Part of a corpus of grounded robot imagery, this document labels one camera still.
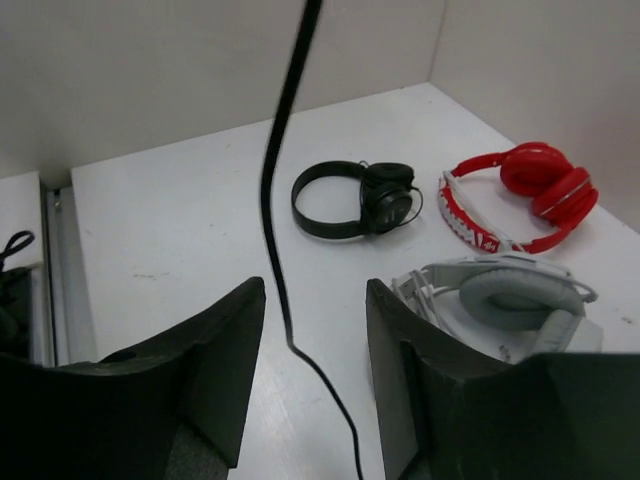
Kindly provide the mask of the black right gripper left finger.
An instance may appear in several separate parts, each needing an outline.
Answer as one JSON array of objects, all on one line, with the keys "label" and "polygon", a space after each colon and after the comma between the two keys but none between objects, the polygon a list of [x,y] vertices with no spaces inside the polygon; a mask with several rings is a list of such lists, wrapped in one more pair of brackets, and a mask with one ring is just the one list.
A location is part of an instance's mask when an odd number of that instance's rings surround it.
[{"label": "black right gripper left finger", "polygon": [[224,479],[239,460],[265,315],[251,277],[99,362],[1,359],[5,479]]}]

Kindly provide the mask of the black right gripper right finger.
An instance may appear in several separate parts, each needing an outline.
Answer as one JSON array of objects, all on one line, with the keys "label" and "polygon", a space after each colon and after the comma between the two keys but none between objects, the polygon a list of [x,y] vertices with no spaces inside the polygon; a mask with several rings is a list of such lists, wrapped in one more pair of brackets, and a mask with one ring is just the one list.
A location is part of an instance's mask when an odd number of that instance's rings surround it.
[{"label": "black right gripper right finger", "polygon": [[389,479],[635,479],[639,358],[502,363],[414,314],[378,279],[366,315]]}]

